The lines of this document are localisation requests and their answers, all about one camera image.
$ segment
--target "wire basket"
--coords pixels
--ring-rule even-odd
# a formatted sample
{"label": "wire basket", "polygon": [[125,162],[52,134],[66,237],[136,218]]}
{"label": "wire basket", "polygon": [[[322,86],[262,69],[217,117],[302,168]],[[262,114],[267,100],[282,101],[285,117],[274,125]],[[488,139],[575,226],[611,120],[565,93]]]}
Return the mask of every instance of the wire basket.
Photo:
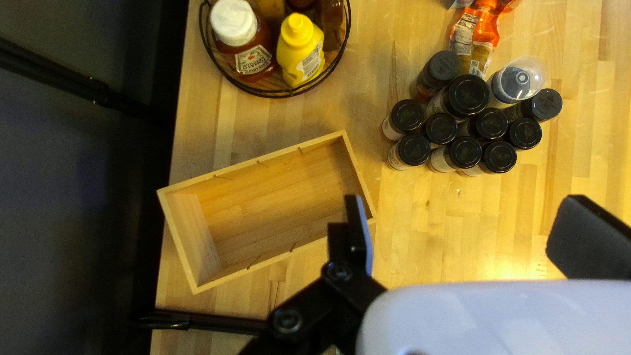
{"label": "wire basket", "polygon": [[213,40],[209,15],[210,10],[216,1],[217,0],[204,0],[204,2],[199,5],[199,31],[201,32],[202,41],[204,42],[206,52],[208,52],[210,59],[213,60],[213,63],[217,69],[221,71],[223,76],[225,76],[226,79],[228,79],[228,81],[233,83],[236,87],[247,93],[270,99],[282,99],[284,97],[300,95],[301,93],[307,92],[322,83],[333,72],[339,63],[339,60],[342,58],[351,28],[351,7],[349,0],[343,0],[344,18],[339,31],[338,49],[324,52],[324,69],[317,77],[309,80],[299,87],[291,88],[283,80],[283,75],[279,68],[272,75],[255,83],[246,83],[239,80],[237,75],[230,68],[226,59],[217,50],[215,41]]}

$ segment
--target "ketchup label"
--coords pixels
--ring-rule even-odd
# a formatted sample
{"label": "ketchup label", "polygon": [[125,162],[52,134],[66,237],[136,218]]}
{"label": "ketchup label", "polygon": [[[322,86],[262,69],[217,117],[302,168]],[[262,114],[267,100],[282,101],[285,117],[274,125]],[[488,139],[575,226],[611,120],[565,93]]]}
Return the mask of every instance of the ketchup label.
{"label": "ketchup label", "polygon": [[272,63],[272,55],[262,45],[257,45],[235,55],[237,71],[241,74],[255,74]]}

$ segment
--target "screw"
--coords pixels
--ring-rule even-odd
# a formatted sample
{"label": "screw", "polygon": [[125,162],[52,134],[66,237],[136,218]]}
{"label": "screw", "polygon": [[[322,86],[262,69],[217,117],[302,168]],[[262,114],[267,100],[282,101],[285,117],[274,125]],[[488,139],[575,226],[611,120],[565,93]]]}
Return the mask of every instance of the screw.
{"label": "screw", "polygon": [[329,264],[326,273],[334,281],[348,281],[353,277],[353,270],[342,263]]}
{"label": "screw", "polygon": [[294,309],[274,312],[274,329],[282,334],[293,334],[302,326],[302,315]]}

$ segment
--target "yellow mustard bottle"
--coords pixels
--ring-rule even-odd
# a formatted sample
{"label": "yellow mustard bottle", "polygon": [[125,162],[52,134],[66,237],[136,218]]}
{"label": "yellow mustard bottle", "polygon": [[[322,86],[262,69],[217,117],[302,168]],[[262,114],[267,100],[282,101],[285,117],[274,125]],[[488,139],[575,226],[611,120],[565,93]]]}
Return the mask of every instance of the yellow mustard bottle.
{"label": "yellow mustard bottle", "polygon": [[303,14],[292,13],[283,20],[276,48],[276,60],[283,79],[296,88],[317,77],[324,68],[324,34]]}

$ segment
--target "orange packaging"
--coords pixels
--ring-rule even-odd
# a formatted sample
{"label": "orange packaging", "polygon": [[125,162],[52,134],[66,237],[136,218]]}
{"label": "orange packaging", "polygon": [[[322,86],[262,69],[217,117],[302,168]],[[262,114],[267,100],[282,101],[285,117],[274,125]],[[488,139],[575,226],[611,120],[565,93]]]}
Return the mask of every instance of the orange packaging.
{"label": "orange packaging", "polygon": [[483,77],[491,61],[491,54],[500,40],[497,18],[493,10],[497,0],[477,0],[476,9],[465,8],[463,15],[451,28],[449,49],[460,59],[460,75]]}

